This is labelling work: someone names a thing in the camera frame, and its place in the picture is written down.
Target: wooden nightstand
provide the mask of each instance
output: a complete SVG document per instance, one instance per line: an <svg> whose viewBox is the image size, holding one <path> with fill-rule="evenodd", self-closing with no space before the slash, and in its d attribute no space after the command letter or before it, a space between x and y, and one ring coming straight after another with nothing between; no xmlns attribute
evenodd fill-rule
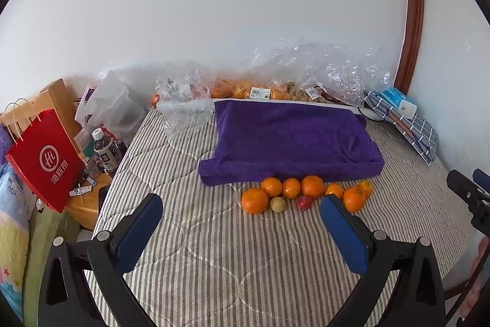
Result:
<svg viewBox="0 0 490 327"><path fill-rule="evenodd" d="M103 173L96 179L97 185L87 194L70 197L65 206L72 218L80 223L84 229L94 231L99 217L99 190L112 182L112 178Z"/></svg>

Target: silver bolt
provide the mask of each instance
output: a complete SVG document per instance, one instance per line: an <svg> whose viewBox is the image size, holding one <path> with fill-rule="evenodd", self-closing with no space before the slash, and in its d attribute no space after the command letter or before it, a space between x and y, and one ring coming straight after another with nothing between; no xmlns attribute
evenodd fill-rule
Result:
<svg viewBox="0 0 490 327"><path fill-rule="evenodd" d="M104 240L107 240L109 238L110 234L107 230L103 230L99 233L97 233L97 240L99 241L104 241Z"/></svg>
<svg viewBox="0 0 490 327"><path fill-rule="evenodd" d="M384 231L377 230L374 232L374 238L377 240L383 241L383 240L386 240L387 235L386 235L386 233L384 233Z"/></svg>
<svg viewBox="0 0 490 327"><path fill-rule="evenodd" d="M63 244L63 237L56 237L54 240L53 240L53 245L54 246L60 246Z"/></svg>
<svg viewBox="0 0 490 327"><path fill-rule="evenodd" d="M421 237L419 241L423 246L429 246L430 245L430 240L427 237Z"/></svg>

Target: red fruit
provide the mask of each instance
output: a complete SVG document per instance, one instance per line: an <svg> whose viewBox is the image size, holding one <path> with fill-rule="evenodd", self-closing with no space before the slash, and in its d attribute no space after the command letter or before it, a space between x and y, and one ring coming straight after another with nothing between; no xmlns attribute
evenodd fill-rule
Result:
<svg viewBox="0 0 490 327"><path fill-rule="evenodd" d="M301 196L296 200L298 208L301 210L309 209L313 205L313 199L310 196Z"/></svg>

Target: hi logo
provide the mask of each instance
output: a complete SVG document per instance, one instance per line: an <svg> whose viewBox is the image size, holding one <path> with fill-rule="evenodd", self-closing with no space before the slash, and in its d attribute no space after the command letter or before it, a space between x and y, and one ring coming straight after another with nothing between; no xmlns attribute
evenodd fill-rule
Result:
<svg viewBox="0 0 490 327"><path fill-rule="evenodd" d="M39 153L39 163L46 172L53 172L59 164L58 152L53 146L44 146Z"/></svg>

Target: yellow-green round fruit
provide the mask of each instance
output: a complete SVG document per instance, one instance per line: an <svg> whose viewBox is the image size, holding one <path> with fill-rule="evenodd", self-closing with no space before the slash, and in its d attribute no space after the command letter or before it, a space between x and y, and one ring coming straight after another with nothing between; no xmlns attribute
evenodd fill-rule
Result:
<svg viewBox="0 0 490 327"><path fill-rule="evenodd" d="M284 212L286 209L286 201L282 197L274 197L270 200L270 208L274 212Z"/></svg>

